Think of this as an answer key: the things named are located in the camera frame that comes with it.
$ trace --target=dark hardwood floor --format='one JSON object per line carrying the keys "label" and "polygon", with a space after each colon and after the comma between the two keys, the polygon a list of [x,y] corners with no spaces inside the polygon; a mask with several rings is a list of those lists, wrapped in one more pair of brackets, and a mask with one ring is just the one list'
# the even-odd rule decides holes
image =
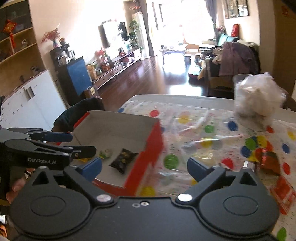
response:
{"label": "dark hardwood floor", "polygon": [[191,80],[188,71],[197,68],[194,59],[185,66],[181,54],[162,56],[138,61],[99,89],[106,110],[117,111],[127,100],[142,94],[171,94],[202,96],[203,81]]}

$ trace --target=finger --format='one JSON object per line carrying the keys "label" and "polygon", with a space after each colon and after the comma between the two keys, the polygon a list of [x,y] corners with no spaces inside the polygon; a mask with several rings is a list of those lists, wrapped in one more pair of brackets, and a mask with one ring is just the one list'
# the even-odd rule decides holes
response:
{"label": "finger", "polygon": [[21,179],[17,180],[11,187],[14,192],[21,190],[24,185],[26,184],[26,178],[22,177]]}
{"label": "finger", "polygon": [[35,169],[34,168],[27,168],[26,171],[33,172],[33,171],[35,171]]}
{"label": "finger", "polygon": [[9,201],[10,204],[16,198],[18,193],[19,193],[18,191],[17,192],[9,191],[8,193],[6,193],[6,199]]}

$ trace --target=tv stand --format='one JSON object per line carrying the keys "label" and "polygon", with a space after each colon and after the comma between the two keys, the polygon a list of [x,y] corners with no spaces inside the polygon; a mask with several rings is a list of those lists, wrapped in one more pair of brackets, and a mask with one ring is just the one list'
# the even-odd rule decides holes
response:
{"label": "tv stand", "polygon": [[[133,56],[135,57],[135,61],[130,63],[128,66],[122,65],[122,59]],[[116,58],[112,59],[111,63],[115,66],[108,72],[104,72],[101,74],[96,80],[93,80],[92,83],[96,89],[101,88],[104,84],[106,84],[109,80],[117,77],[122,71],[127,69],[129,66],[133,65],[135,62],[141,59],[141,50],[140,48],[134,48],[127,51],[126,55],[124,56],[117,56]]]}

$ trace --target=tablecloth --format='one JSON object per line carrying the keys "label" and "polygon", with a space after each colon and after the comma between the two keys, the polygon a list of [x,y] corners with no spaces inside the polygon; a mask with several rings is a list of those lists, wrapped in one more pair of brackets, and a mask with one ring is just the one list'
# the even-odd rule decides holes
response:
{"label": "tablecloth", "polygon": [[[254,131],[240,124],[232,111],[159,102],[128,101],[119,112],[156,117],[161,123],[164,150],[143,196],[174,197],[196,184],[186,169],[189,157],[238,171],[244,161],[258,161],[261,148],[278,158],[281,175],[296,187],[296,124],[274,120],[266,130]],[[278,178],[261,172],[259,177],[268,189]],[[280,214],[273,230],[279,240],[296,240],[295,215],[296,205],[287,215]]]}

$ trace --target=framed picture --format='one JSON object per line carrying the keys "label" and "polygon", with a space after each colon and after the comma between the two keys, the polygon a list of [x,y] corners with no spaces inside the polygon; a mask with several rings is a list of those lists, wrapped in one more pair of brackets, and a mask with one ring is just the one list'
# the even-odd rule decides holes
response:
{"label": "framed picture", "polygon": [[247,0],[223,0],[225,18],[249,16]]}

